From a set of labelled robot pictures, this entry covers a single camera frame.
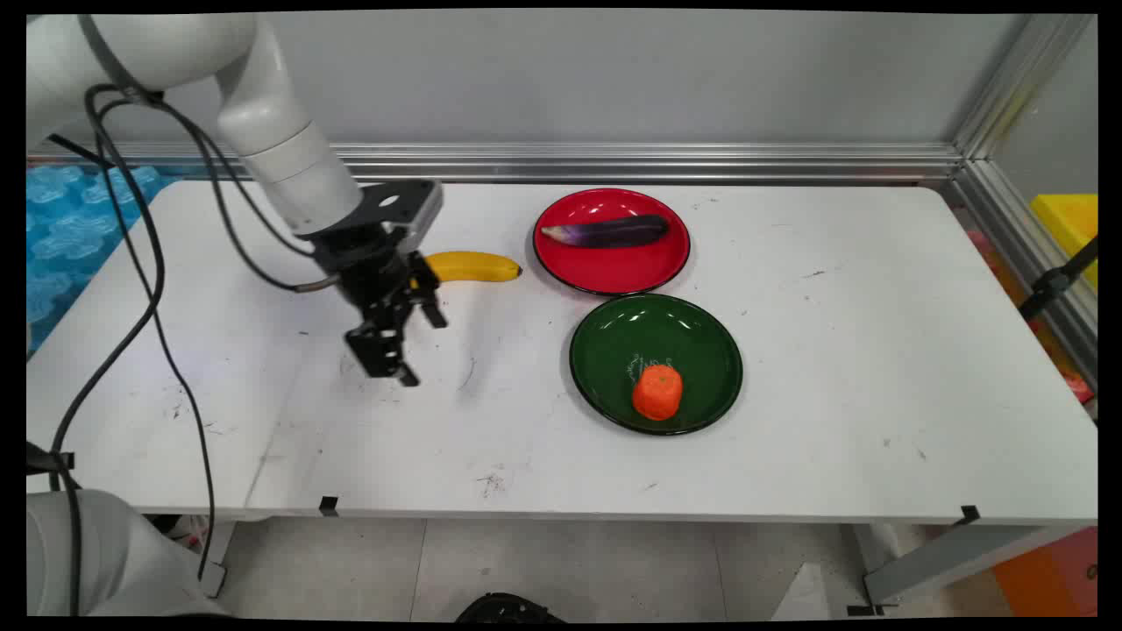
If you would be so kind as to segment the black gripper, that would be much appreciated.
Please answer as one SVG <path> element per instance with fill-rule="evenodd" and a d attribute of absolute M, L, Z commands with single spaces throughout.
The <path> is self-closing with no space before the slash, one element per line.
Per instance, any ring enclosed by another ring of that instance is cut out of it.
<path fill-rule="evenodd" d="M 331 228 L 311 235 L 312 256 L 335 277 L 335 287 L 355 307 L 362 323 L 344 332 L 344 342 L 370 379 L 398 379 L 416 387 L 420 379 L 404 357 L 404 328 L 414 303 L 434 329 L 448 327 L 438 307 L 440 280 L 421 254 L 398 248 L 401 236 L 376 221 Z"/>

